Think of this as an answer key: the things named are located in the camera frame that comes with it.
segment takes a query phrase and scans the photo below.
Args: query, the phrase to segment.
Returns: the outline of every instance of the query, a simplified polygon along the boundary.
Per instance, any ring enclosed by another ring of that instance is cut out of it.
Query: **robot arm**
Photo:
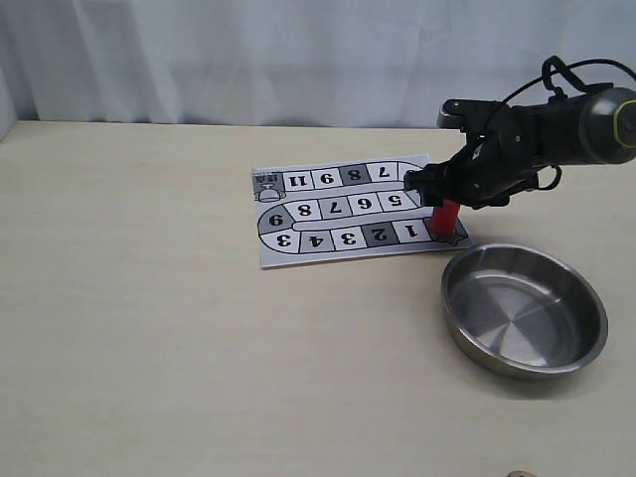
[[[572,67],[551,57],[540,79],[516,91],[542,80],[554,93],[546,104],[508,106],[516,93],[501,102],[444,102],[437,125],[465,133],[466,145],[446,162],[406,173],[404,188],[417,190],[423,206],[452,201],[473,209],[503,207],[520,192],[556,187],[560,166],[623,164],[636,158],[636,92],[612,83],[585,84]],[[636,74],[620,67],[636,80]],[[556,73],[582,94],[567,97],[552,83]],[[542,187],[538,173],[548,167],[556,176]]]

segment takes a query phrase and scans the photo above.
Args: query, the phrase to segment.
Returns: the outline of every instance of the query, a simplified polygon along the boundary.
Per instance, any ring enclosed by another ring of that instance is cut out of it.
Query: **white curtain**
[[[0,0],[0,65],[24,118],[429,127],[635,32],[635,0]]]

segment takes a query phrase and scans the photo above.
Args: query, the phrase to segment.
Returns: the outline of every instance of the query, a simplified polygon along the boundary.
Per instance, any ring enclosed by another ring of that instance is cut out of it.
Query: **red cylinder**
[[[455,232],[460,207],[457,203],[445,200],[442,207],[433,208],[430,231],[442,237],[452,236]]]

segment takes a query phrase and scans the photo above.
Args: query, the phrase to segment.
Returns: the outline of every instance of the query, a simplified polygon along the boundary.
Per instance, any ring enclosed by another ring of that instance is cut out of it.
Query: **table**
[[[548,384],[465,358],[451,253],[259,268],[249,172],[429,152],[454,131],[21,122],[0,143],[0,474],[629,473],[636,166],[462,210],[603,299],[605,351]]]

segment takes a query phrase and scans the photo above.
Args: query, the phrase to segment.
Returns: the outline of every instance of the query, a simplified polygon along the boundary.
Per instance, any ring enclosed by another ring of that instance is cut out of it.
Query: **metal bowl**
[[[607,340],[603,304],[585,279],[540,251],[483,244],[455,255],[442,276],[446,323],[478,364],[522,380],[580,370]]]

